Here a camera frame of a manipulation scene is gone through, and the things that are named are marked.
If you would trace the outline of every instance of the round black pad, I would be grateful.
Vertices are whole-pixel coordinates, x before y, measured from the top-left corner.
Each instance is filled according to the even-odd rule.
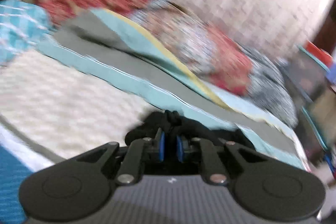
[[[247,211],[275,221],[298,221],[316,214],[322,207],[325,189],[312,174],[271,162],[253,164],[236,181],[234,194]]]
[[[104,205],[110,184],[99,168],[86,162],[64,162],[28,177],[19,200],[28,216],[45,221],[71,221]]]

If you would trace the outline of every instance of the gray ribbed plate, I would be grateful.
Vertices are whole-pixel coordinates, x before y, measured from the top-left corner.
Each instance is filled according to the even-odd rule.
[[[47,222],[29,219],[25,224]],[[119,187],[98,212],[71,224],[265,224],[242,209],[223,186],[206,184],[199,175],[144,176]],[[296,222],[318,224],[311,217]]]

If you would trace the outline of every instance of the logo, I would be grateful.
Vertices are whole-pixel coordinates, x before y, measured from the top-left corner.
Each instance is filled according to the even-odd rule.
[[[171,179],[169,179],[169,180],[167,180],[170,184],[173,184],[174,182],[176,182],[177,181],[177,179],[176,178],[171,178]]]

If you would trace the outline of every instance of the white textured fabric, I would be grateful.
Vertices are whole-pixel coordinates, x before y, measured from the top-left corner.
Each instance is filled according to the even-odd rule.
[[[2,70],[0,113],[21,133],[70,158],[125,134],[154,107],[30,50]]]

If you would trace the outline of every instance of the black cloth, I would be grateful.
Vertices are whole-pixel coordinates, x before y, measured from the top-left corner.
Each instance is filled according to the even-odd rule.
[[[158,129],[161,128],[165,133],[165,139],[169,143],[174,143],[176,136],[185,136],[187,139],[198,137],[208,139],[216,146],[222,146],[223,143],[218,139],[234,141],[248,148],[255,150],[251,141],[239,129],[229,131],[225,129],[210,130],[202,123],[181,116],[177,111],[166,110],[164,113],[152,112],[143,121],[143,124],[128,132],[125,136],[126,145],[130,145],[136,139],[145,137],[155,138]]]

